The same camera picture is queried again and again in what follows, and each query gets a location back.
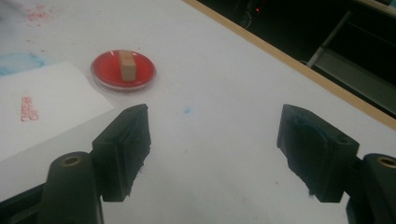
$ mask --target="red plate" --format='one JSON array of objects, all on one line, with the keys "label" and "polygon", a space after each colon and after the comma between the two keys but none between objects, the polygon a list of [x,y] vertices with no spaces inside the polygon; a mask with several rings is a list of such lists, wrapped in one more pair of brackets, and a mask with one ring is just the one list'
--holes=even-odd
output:
[{"label": "red plate", "polygon": [[95,59],[92,74],[99,84],[115,90],[131,91],[146,87],[154,78],[154,64],[144,55],[131,51],[136,64],[136,80],[122,80],[118,50],[111,50]]}]

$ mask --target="white table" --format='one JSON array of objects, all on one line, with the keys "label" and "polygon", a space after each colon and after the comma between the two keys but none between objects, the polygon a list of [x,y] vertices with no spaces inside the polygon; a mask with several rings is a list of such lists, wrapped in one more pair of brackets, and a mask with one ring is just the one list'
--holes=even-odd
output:
[{"label": "white table", "polygon": [[[123,108],[142,103],[151,152],[131,197],[103,203],[106,223],[347,223],[347,195],[341,204],[310,198],[276,148],[283,104],[309,109],[357,140],[359,157],[396,157],[393,119],[378,122],[182,1],[15,2],[20,10],[0,10],[1,54],[68,61],[116,109],[1,161],[0,201],[43,183],[64,153],[91,151]],[[37,6],[49,16],[29,18],[25,9]],[[154,83],[130,94],[98,88],[90,66],[111,49],[149,57]]]}]

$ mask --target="wooden block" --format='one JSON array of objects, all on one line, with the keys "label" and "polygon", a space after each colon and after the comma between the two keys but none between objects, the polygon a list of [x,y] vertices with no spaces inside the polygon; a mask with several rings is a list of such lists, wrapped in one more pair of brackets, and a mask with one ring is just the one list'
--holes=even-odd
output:
[{"label": "wooden block", "polygon": [[136,64],[134,63],[134,55],[131,51],[120,50],[120,70],[123,81],[136,80]]}]

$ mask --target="red stamp mark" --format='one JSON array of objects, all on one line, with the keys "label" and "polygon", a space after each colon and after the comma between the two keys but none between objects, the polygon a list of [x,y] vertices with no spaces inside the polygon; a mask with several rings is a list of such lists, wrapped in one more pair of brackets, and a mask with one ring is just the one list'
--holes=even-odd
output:
[{"label": "red stamp mark", "polygon": [[52,16],[45,10],[43,5],[36,5],[35,8],[26,9],[29,21],[43,21],[52,19]]},{"label": "red stamp mark", "polygon": [[21,121],[31,121],[38,119],[38,112],[33,107],[32,97],[23,96],[21,98]]}]

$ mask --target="red ink smudge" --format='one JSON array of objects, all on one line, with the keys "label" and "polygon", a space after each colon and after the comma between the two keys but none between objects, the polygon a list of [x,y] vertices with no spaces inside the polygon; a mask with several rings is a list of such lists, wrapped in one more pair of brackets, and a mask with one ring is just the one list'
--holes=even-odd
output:
[{"label": "red ink smudge", "polygon": [[38,112],[33,107],[33,99],[29,96],[21,98],[21,121],[31,121],[38,119]]},{"label": "red ink smudge", "polygon": [[26,9],[28,21],[52,20],[53,16],[56,15],[55,10],[56,8],[54,7],[48,9],[44,5],[36,4],[35,7]]}]

